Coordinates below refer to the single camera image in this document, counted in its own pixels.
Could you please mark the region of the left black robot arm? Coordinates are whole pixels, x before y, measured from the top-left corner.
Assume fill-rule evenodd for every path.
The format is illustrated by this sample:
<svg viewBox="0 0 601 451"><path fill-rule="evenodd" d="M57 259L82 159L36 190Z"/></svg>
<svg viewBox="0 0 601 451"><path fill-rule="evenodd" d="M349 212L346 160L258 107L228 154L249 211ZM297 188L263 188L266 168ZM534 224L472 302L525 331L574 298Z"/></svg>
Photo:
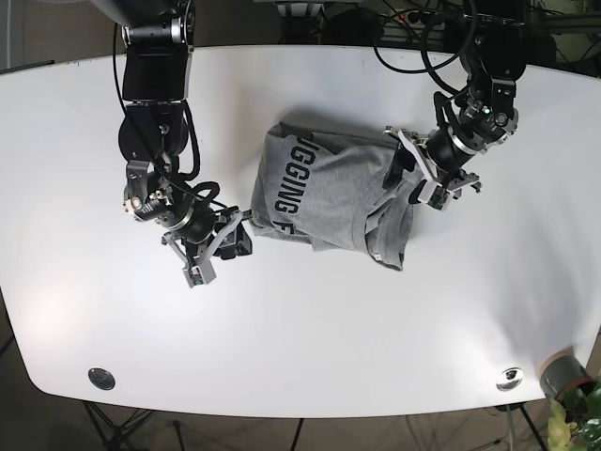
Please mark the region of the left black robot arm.
<svg viewBox="0 0 601 451"><path fill-rule="evenodd" d="M527 66L525 8L523 1L466 1L460 16L429 10L420 35L420 53L422 71L439 88L433 95L438 127L428 135L386 129L397 149L384 188L391 189L405 173L418 171L422 178L409 201L435 210L445 210L466 186L481 190L479 177L464 166L474 156L503 144L517 129L516 82ZM468 74L461 89L443 82L438 75L443 66L432 64L428 56L428 35L445 20L456 22L466 33L450 58L459 60Z"/></svg>

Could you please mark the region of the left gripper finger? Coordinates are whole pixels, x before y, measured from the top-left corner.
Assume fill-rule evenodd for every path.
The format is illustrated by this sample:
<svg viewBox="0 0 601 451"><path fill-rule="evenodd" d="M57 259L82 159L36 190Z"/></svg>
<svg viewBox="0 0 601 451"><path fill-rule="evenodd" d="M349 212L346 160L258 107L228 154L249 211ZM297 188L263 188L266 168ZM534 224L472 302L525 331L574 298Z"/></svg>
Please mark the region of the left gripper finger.
<svg viewBox="0 0 601 451"><path fill-rule="evenodd" d="M438 182L435 180L431 164L425 158L424 153L409 139L408 131L387 126L384 133L397 143L397 148L384 177L383 188L391 189L398 185L402 181L405 171L416 172L422 178L409 196L410 203L431 203Z"/></svg>
<svg viewBox="0 0 601 451"><path fill-rule="evenodd" d="M431 182L432 190L427 199L427 205L435 210L447 210L451 203L458 200L464 188L471 188L477 194L482 190L482 182L475 173L467 173L461 169L457 177L452 178L447 184L443 179L434 178Z"/></svg>

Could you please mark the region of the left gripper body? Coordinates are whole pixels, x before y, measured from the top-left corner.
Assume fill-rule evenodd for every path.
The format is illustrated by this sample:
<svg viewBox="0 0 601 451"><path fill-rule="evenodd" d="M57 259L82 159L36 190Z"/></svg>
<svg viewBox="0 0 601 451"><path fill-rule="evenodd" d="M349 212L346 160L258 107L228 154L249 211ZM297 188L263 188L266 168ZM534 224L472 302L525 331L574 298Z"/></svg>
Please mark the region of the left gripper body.
<svg viewBox="0 0 601 451"><path fill-rule="evenodd" d="M434 95L438 128L428 135L406 131L431 164L435 178L447 184L461 169L466 171L464 166L471 159L503 144L516 132L515 96L514 81L494 80L487 98L468 87L458 97L463 102L456 112L450 98L440 92Z"/></svg>

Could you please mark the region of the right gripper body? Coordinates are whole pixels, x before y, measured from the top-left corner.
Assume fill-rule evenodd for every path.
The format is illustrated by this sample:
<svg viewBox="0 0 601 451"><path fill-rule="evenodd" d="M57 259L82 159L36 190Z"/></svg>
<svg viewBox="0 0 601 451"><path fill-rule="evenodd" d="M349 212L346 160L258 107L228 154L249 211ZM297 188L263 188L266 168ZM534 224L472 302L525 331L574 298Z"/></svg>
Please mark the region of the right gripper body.
<svg viewBox="0 0 601 451"><path fill-rule="evenodd" d="M249 213L238 207L213 209L211 203L219 192L213 181L201 182L186 193L164 179L130 179L127 184L127 213L165 229L162 244L182 260L182 272L191 288L216 278L213 257L231 260L253 253L243 225Z"/></svg>

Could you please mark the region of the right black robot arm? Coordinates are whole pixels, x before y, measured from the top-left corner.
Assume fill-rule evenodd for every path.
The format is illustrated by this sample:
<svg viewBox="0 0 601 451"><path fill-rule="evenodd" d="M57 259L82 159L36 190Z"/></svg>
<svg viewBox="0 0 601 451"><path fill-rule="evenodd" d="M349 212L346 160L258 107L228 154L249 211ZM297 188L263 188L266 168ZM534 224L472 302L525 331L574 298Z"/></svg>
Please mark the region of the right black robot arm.
<svg viewBox="0 0 601 451"><path fill-rule="evenodd" d="M212 257L252 253L243 227L250 214L217 201L220 186L197 181L199 140L187 101L193 56L192 1L97 1L125 45L124 73L115 75L124 114L118 145L126 161L125 212L165 230L162 244L182 260L190 287L211 283Z"/></svg>

